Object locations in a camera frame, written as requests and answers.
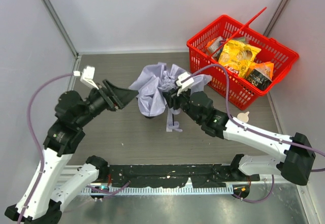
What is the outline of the red plastic shopping basket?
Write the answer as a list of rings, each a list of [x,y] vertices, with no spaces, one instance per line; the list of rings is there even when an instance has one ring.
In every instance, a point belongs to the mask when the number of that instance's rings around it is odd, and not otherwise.
[[[229,73],[230,88],[229,102],[240,110],[247,109],[257,98],[265,96],[274,85],[281,82],[291,70],[293,64],[299,59],[299,55],[282,45],[274,38],[268,38],[254,31],[249,25],[242,27],[243,24],[228,15],[221,15],[204,29],[195,34],[187,41],[189,48],[189,66],[192,73],[197,70],[216,63],[213,58],[208,58],[205,46],[209,41],[221,36],[231,37],[237,30],[236,37],[246,37],[249,44],[261,49],[255,59],[256,63],[272,62],[274,64],[272,83],[266,90],[259,90],[247,80],[238,78],[233,73]]]

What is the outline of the lavender folding umbrella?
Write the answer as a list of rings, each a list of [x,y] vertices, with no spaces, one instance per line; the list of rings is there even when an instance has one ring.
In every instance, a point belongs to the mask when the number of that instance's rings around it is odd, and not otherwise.
[[[145,66],[139,77],[130,85],[129,89],[137,90],[137,101],[140,113],[148,118],[153,118],[164,113],[167,102],[163,92],[176,88],[175,82],[183,73],[189,73],[185,69],[173,64],[171,68],[166,63]],[[196,75],[191,85],[191,93],[203,91],[204,86],[211,81],[210,75]],[[178,115],[180,109],[168,109],[166,132],[182,132],[179,122],[174,115]]]

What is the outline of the black and orange snack bag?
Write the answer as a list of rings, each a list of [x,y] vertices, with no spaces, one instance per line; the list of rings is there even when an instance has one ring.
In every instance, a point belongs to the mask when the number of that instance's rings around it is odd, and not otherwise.
[[[254,87],[261,91],[265,91],[272,83],[274,64],[272,62],[253,62],[247,73],[245,79]]]

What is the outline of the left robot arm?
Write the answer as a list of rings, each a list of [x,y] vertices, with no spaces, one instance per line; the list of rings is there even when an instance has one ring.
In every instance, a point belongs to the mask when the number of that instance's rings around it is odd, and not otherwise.
[[[58,179],[85,136],[83,128],[104,110],[123,109],[138,91],[119,88],[103,80],[83,99],[78,92],[63,93],[55,106],[56,122],[48,130],[37,170],[21,200],[7,207],[5,216],[17,223],[58,223],[69,203],[90,183],[108,175],[108,162],[90,156],[64,185]]]

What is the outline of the pale yellow bottle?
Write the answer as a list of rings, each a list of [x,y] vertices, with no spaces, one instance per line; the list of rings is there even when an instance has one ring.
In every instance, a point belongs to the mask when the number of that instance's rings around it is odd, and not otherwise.
[[[249,121],[249,111],[247,112],[241,112],[237,115],[237,118],[243,122],[243,123],[247,123]]]

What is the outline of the yellow chips bag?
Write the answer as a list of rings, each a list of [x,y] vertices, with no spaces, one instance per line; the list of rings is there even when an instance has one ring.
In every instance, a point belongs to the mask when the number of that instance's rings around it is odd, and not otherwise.
[[[229,40],[224,44],[218,62],[236,74],[245,78],[249,67],[253,64],[261,49],[238,40]]]

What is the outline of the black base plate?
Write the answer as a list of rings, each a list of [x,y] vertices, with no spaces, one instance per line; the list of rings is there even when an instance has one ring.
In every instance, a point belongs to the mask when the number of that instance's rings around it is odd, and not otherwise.
[[[110,165],[98,181],[132,188],[183,188],[190,180],[194,188],[225,187],[227,182],[260,181],[260,176],[246,176],[230,165]]]

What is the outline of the orange snack packet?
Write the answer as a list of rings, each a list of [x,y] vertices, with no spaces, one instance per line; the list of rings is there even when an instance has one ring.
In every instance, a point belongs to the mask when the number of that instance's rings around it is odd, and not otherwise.
[[[220,50],[216,51],[219,46],[220,42],[223,40],[222,36],[219,36],[207,43],[205,46],[206,49],[206,54],[211,55],[213,58],[217,58],[218,55],[220,54]]]

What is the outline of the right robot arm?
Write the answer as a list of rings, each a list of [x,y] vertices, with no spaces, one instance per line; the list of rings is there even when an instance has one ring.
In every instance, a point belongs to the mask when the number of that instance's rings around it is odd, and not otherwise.
[[[191,93],[188,90],[178,94],[172,89],[163,96],[169,108],[185,112],[207,135],[243,143],[265,153],[262,156],[237,154],[232,161],[235,174],[280,175],[296,185],[308,183],[315,153],[305,135],[282,135],[241,122],[215,109],[203,91]]]

